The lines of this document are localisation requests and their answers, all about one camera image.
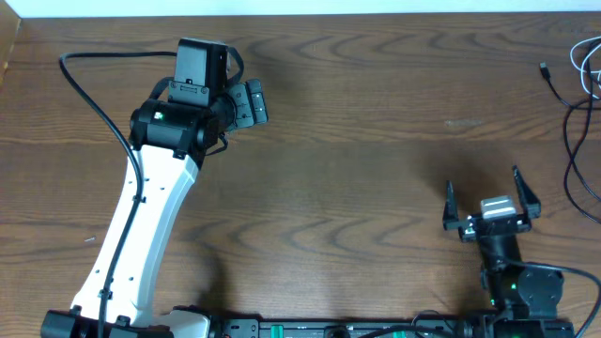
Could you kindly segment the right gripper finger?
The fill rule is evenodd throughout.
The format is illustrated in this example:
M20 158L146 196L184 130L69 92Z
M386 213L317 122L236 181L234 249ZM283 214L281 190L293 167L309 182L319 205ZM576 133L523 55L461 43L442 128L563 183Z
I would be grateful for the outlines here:
M442 215L442 225L445 230L453 230L459 227L459 214L455 200L455 191L450 180L446 181L445 206Z
M521 205L524 213L528 216L529 219L539 218L541 216L540 199L536 196L536 194L526 183L516 165L512 167L512 170L514 181L516 184L519 204Z

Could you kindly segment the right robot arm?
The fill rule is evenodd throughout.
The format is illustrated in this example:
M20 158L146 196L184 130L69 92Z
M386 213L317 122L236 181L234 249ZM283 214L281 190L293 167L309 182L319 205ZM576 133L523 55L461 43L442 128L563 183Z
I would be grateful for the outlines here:
M478 245L481 284L494 307L459 320L456 337L568 337L574 332L572 324L558 318L562 273L522 260L516 236L532 229L532 220L541 216L541 202L517 167L513 174L521 210L511 196L502 195L482 200L480 211L464 220L453 184L446 183L443 228Z

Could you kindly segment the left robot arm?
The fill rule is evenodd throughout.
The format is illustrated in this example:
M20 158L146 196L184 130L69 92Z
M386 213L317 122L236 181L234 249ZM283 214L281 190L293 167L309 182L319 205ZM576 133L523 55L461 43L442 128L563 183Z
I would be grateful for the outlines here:
M239 52L182 39L172 76L159 80L118 142L126 176L96 262L66 311L49 311L44 337L219 337L222 324L192 306L154 315L162 258L180 207L206 157L227 134L268 121L263 88L244 80Z

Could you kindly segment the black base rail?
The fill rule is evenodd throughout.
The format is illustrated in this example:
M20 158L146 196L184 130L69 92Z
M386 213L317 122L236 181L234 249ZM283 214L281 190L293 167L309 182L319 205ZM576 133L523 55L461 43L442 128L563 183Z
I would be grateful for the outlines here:
M498 320L491 313L461 318L426 310L411 319L266 319L212 315L208 338L566 338L574 326L560 319Z

